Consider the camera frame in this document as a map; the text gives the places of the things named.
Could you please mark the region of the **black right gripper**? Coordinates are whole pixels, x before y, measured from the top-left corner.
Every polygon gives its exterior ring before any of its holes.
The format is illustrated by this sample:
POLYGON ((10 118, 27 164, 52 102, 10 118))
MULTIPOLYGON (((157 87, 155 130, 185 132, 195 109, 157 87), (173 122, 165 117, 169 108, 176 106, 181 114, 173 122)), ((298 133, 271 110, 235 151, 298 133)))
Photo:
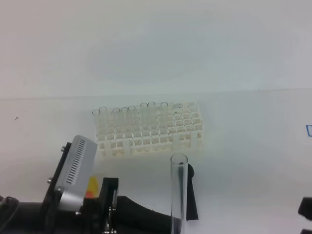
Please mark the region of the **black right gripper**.
POLYGON ((311 197, 303 197, 299 208, 298 214, 305 217, 307 220, 312 220, 312 198, 311 197))

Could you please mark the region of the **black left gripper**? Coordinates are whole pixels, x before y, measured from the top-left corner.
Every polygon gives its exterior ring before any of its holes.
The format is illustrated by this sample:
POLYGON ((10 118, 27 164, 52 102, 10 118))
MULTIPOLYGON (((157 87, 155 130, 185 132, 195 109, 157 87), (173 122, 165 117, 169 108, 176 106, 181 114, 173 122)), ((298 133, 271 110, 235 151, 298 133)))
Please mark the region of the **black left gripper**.
POLYGON ((62 193, 55 191, 55 185, 65 163, 69 147, 62 148, 57 169, 50 179, 49 187, 40 208, 41 224, 46 234, 180 234, 180 218, 162 214, 118 196, 118 178, 105 177, 99 195, 85 198, 77 212, 62 211, 59 202, 62 193))

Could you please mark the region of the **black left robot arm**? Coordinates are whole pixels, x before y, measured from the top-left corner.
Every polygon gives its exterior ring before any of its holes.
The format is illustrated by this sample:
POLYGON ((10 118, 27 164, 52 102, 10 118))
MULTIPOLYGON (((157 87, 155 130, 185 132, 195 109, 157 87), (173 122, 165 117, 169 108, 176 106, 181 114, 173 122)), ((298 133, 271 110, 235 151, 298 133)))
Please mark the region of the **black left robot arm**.
POLYGON ((62 157, 42 203, 0 198, 2 234, 179 234, 182 220, 149 210, 118 195, 118 178, 105 177, 98 197, 86 198, 78 212, 60 209, 56 182, 73 144, 62 157))

